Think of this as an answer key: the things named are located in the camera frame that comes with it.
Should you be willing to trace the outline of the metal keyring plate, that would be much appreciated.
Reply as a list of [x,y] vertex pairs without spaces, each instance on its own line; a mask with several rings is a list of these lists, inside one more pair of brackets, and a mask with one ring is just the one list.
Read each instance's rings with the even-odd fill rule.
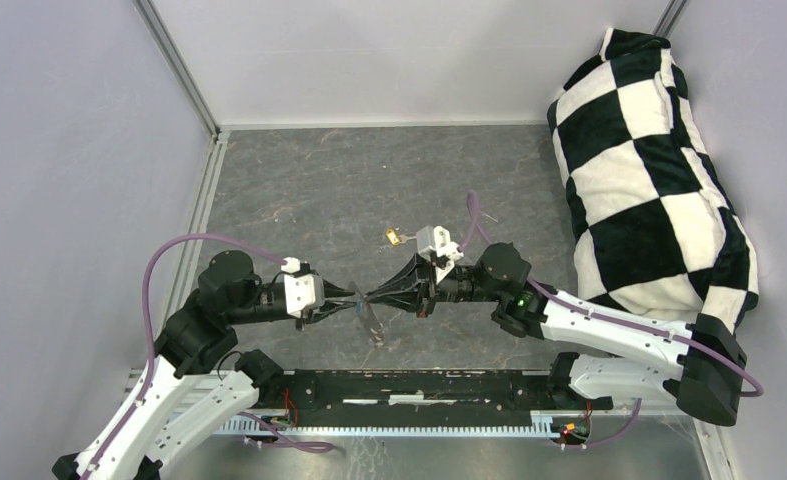
[[361,292],[357,284],[351,281],[348,288],[355,291],[355,301],[360,301],[361,303],[366,302],[369,305],[368,311],[362,311],[361,309],[361,311],[357,313],[357,316],[367,331],[372,344],[375,347],[382,347],[385,343],[384,327],[382,323],[374,313],[371,304],[366,301],[366,296]]

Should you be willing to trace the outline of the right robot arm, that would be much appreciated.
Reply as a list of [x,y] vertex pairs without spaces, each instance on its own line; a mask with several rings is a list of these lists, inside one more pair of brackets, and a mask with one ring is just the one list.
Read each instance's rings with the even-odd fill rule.
[[601,398],[654,400],[706,423],[735,425],[747,394],[746,356],[721,320],[652,319],[583,301],[531,281],[530,264],[510,243],[489,245],[473,265],[457,264],[459,257],[425,248],[365,300],[420,318],[439,303],[493,302],[492,321],[515,337],[604,352],[556,360],[546,392],[560,408]]

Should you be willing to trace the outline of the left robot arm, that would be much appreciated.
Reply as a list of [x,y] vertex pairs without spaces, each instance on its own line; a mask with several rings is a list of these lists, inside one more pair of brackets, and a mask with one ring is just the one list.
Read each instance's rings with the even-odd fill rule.
[[57,479],[165,479],[181,456],[219,426],[283,394],[280,368],[259,351],[178,417],[172,414],[237,344],[235,326],[291,320],[304,327],[352,306],[352,291],[324,280],[290,258],[279,278],[265,282],[252,258],[237,250],[214,256],[181,309],[154,341],[154,360],[102,433],[84,450],[60,457]]

